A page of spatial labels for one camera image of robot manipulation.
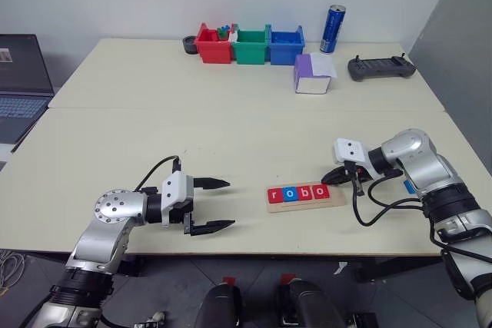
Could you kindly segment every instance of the game controller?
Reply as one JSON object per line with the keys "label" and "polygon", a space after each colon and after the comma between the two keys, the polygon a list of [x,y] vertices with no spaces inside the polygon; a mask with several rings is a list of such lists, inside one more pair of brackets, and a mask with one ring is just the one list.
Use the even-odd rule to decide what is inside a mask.
{"label": "game controller", "polygon": [[400,57],[359,59],[357,55],[348,62],[347,68],[354,81],[362,81],[368,77],[410,77],[416,68],[404,56],[405,53]]}

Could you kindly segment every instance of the blue can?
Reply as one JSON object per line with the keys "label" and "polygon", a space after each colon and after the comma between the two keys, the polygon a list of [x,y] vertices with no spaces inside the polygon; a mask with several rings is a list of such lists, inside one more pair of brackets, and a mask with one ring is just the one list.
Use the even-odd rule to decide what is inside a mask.
{"label": "blue can", "polygon": [[328,11],[326,25],[324,25],[323,40],[321,40],[320,50],[323,53],[332,53],[337,44],[340,26],[345,17],[345,7],[343,5],[332,5]]}

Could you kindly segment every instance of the blue bin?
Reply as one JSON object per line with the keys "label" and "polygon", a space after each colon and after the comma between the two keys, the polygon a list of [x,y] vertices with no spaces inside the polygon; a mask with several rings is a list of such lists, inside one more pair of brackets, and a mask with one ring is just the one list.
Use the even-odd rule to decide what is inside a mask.
{"label": "blue bin", "polygon": [[296,32],[272,31],[271,25],[268,30],[268,54],[271,65],[294,65],[295,56],[302,54],[304,48],[304,36],[302,26]]}

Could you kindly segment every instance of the wooden board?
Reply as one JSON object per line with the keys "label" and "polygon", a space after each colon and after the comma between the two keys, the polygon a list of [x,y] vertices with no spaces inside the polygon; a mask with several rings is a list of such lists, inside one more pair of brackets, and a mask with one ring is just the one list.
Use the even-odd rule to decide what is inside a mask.
{"label": "wooden board", "polygon": [[[317,199],[314,197],[316,186],[324,186],[328,189],[329,197]],[[309,200],[287,200],[278,203],[271,203],[268,199],[269,190],[277,190],[289,187],[309,187],[311,189],[311,199]],[[322,185],[319,182],[304,182],[301,184],[283,184],[267,187],[265,191],[268,213],[280,213],[283,211],[318,209],[322,207],[339,207],[345,205],[344,193],[337,186]]]}

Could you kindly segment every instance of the laptop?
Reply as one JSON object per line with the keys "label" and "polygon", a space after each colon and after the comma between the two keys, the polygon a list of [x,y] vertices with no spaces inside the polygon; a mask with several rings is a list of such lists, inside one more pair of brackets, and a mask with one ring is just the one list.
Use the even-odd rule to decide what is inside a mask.
{"label": "laptop", "polygon": [[17,143],[54,95],[36,35],[0,34],[0,143]]}

